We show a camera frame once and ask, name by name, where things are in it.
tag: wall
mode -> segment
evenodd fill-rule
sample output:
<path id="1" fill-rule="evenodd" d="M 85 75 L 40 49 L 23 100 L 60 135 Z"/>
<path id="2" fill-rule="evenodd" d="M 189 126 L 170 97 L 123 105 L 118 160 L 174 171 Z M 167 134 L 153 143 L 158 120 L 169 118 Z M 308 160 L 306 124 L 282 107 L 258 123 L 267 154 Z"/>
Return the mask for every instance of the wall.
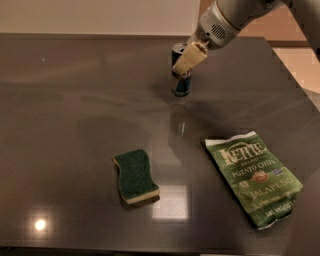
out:
<path id="1" fill-rule="evenodd" d="M 0 33 L 190 35 L 200 0 L 1 0 Z"/>

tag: potato chips bag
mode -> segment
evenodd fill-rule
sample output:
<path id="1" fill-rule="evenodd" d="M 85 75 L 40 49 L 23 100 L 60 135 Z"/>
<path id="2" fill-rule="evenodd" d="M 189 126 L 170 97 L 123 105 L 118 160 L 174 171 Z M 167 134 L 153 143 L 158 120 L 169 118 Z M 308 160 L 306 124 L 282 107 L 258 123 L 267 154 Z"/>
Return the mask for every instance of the potato chips bag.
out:
<path id="1" fill-rule="evenodd" d="M 255 228 L 270 227 L 291 213 L 302 184 L 255 132 L 205 142 Z"/>

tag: dark tabletop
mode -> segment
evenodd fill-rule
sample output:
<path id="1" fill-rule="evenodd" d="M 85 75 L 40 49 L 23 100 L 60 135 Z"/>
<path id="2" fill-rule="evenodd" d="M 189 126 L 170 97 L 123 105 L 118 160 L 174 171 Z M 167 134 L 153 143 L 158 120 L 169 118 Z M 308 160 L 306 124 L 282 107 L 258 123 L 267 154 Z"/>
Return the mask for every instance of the dark tabletop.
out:
<path id="1" fill-rule="evenodd" d="M 177 42 L 0 40 L 0 246 L 281 253 L 291 218 L 255 231 L 200 141 L 254 130 L 303 183 L 319 113 L 255 38 L 210 52 L 177 98 Z M 112 157 L 140 148 L 160 200 L 128 206 Z"/>

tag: sponge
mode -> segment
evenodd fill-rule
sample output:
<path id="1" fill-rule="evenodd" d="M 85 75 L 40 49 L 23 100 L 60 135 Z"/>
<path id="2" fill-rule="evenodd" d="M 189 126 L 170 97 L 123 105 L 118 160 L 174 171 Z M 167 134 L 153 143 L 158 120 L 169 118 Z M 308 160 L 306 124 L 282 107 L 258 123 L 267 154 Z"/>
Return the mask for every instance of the sponge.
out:
<path id="1" fill-rule="evenodd" d="M 160 194 L 150 174 L 150 162 L 147 153 L 134 150 L 113 158 L 119 167 L 119 189 L 127 204 L 134 204 Z"/>

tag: brand logo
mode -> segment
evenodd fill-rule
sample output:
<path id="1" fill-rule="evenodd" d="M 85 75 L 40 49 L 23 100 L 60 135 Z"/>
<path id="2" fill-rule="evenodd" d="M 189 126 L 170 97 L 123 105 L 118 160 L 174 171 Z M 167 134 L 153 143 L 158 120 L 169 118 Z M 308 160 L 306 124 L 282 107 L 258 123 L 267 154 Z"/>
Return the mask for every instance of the brand logo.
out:
<path id="1" fill-rule="evenodd" d="M 239 161 L 261 155 L 264 151 L 266 151 L 266 148 L 263 148 L 260 143 L 248 144 L 245 142 L 234 144 L 227 150 L 219 150 L 226 165 L 235 164 Z"/>
<path id="2" fill-rule="evenodd" d="M 269 178 L 268 173 L 265 173 L 263 170 L 257 171 L 252 175 L 252 180 L 256 182 L 265 182 Z"/>

